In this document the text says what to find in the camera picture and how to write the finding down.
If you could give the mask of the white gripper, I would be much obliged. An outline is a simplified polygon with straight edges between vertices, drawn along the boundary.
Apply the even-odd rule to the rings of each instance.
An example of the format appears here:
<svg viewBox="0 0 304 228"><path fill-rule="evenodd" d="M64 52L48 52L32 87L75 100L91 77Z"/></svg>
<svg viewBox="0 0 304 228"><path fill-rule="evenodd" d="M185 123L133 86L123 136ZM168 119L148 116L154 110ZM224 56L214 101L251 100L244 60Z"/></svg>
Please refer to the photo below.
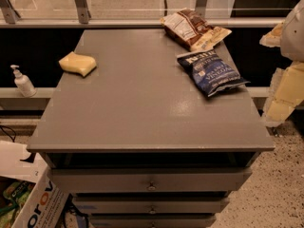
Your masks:
<svg viewBox="0 0 304 228"><path fill-rule="evenodd" d="M277 68L269 96L263 106L262 121L267 127L283 124L304 101L304 0L293 8L284 23L263 35L259 43L268 48L280 47L281 54L292 61L286 69Z"/></svg>

